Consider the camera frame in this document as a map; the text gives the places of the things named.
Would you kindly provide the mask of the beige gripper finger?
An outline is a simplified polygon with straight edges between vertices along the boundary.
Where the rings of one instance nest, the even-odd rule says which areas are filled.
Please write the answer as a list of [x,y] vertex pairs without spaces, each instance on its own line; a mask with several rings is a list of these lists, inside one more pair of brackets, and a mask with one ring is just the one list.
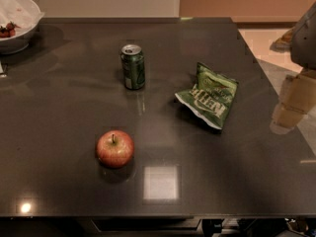
[[270,129],[276,134],[288,134],[303,120],[304,116],[304,112],[289,109],[283,103],[278,103],[273,111]]

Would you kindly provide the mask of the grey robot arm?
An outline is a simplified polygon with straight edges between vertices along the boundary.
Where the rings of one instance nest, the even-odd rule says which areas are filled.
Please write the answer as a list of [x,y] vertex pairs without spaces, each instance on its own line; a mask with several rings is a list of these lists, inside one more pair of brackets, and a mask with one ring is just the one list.
[[290,58],[302,70],[282,82],[270,125],[276,134],[293,130],[316,106],[316,2],[294,26]]

